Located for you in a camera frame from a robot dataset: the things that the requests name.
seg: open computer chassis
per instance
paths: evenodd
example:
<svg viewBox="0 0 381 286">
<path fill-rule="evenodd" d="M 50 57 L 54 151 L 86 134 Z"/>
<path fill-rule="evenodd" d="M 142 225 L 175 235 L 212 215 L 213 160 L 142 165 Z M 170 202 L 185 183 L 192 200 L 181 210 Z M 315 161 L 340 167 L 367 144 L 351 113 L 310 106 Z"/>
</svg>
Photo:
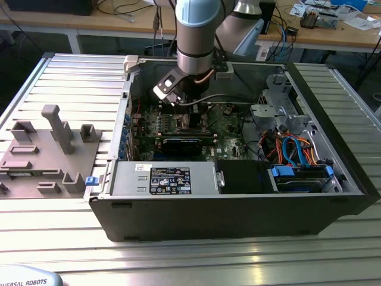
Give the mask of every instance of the open computer chassis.
<svg viewBox="0 0 381 286">
<path fill-rule="evenodd" d="M 188 109 L 152 92 L 175 61 L 135 59 L 100 191 L 85 194 L 110 240 L 318 234 L 379 199 L 313 92 L 346 92 L 327 67 L 229 63 L 208 94 L 242 101 Z"/>
</svg>

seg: gray fixture post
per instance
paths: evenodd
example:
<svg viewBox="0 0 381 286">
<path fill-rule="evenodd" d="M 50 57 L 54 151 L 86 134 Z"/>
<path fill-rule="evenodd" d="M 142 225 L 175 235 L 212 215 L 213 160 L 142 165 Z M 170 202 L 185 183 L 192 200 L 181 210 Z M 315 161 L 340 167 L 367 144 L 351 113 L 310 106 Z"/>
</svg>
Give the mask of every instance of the gray fixture post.
<svg viewBox="0 0 381 286">
<path fill-rule="evenodd" d="M 48 119 L 50 125 L 52 126 L 53 133 L 58 143 L 60 144 L 62 151 L 65 155 L 69 155 L 74 152 L 74 147 L 70 143 L 70 138 L 67 136 L 63 123 L 58 116 L 60 108 L 58 105 L 47 104 L 43 107 L 41 115 Z"/>
</svg>

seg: power supply label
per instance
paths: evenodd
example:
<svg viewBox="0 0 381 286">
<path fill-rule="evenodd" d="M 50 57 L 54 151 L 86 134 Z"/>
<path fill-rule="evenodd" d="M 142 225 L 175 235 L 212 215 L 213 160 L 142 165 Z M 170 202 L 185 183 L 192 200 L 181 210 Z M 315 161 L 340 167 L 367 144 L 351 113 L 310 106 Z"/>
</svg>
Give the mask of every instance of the power supply label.
<svg viewBox="0 0 381 286">
<path fill-rule="evenodd" d="M 151 168 L 149 192 L 152 195 L 191 194 L 189 168 Z"/>
</svg>

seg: wooden workbench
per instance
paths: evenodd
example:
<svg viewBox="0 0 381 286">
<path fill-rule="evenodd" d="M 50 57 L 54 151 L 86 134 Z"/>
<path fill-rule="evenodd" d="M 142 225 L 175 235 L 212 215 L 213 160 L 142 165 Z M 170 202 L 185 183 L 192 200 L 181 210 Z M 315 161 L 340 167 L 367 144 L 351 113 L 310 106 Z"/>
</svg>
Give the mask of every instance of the wooden workbench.
<svg viewBox="0 0 381 286">
<path fill-rule="evenodd" d="M 114 0 L 114 5 L 128 3 L 131 0 Z M 361 31 L 343 22 L 339 23 L 337 29 L 304 29 L 300 27 L 299 17 L 289 15 L 289 11 L 297 0 L 278 0 L 278 7 L 282 17 L 289 26 L 299 29 L 295 42 L 295 47 L 329 49 L 342 51 L 371 52 L 379 39 L 377 29 Z M 73 52 L 80 53 L 80 44 L 77 36 L 116 36 L 127 38 L 151 38 L 153 35 L 152 19 L 155 8 L 150 7 L 133 13 L 134 22 L 118 18 L 115 15 L 107 15 L 98 10 L 94 10 L 90 16 L 78 16 L 54 13 L 33 13 L 33 12 L 13 12 L 3 4 L 9 15 L 26 31 L 63 33 L 68 36 Z M 128 7 L 121 8 L 121 11 L 131 11 L 147 4 L 143 1 Z M 111 1 L 102 4 L 104 11 L 112 12 Z M 368 6 L 364 10 L 367 13 L 381 13 L 381 7 Z M 170 8 L 163 8 L 163 32 L 164 38 L 171 39 L 174 35 L 173 11 Z M 0 29 L 17 30 L 9 21 L 6 15 L 0 11 Z M 264 48 L 277 44 L 280 35 L 276 31 L 276 25 L 271 25 L 267 35 L 260 35 L 258 43 Z"/>
</svg>

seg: wire bundle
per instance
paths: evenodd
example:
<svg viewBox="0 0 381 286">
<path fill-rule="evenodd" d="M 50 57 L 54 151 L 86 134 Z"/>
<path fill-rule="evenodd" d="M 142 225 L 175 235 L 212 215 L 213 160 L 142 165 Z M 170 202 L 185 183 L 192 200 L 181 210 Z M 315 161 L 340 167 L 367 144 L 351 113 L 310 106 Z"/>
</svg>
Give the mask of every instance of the wire bundle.
<svg viewBox="0 0 381 286">
<path fill-rule="evenodd" d="M 287 164 L 287 166 L 297 167 L 295 161 L 292 160 L 295 151 L 298 154 L 298 162 L 302 165 L 317 165 L 314 147 L 305 138 L 298 137 L 290 133 L 281 133 L 271 137 L 268 132 L 265 132 L 258 142 L 259 148 L 262 148 L 262 144 L 266 138 L 272 138 L 275 144 L 275 148 L 268 152 L 266 159 L 277 164 Z M 287 151 L 287 146 L 292 144 L 295 146 L 290 156 Z"/>
<path fill-rule="evenodd" d="M 279 13 L 279 16 L 273 15 L 273 19 L 272 19 L 271 23 L 280 27 L 281 33 L 279 33 L 279 34 L 281 35 L 281 38 L 278 41 L 278 44 L 276 45 L 275 49 L 267 57 L 266 61 L 269 61 L 272 57 L 273 57 L 273 61 L 276 60 L 275 57 L 278 57 L 278 59 L 276 61 L 279 61 L 282 57 L 285 57 L 287 55 L 288 55 L 287 60 L 289 60 L 291 53 L 292 53 L 292 50 L 293 50 L 293 43 L 296 41 L 296 36 L 295 37 L 291 36 L 292 42 L 288 46 L 286 46 L 286 42 L 287 42 L 286 31 L 288 29 L 288 25 L 287 25 L 287 22 L 283 19 L 282 14 L 280 13 L 278 7 L 275 7 L 275 9 Z M 282 49 L 280 50 L 280 52 L 277 52 L 277 49 L 278 49 L 281 42 L 283 42 Z"/>
</svg>

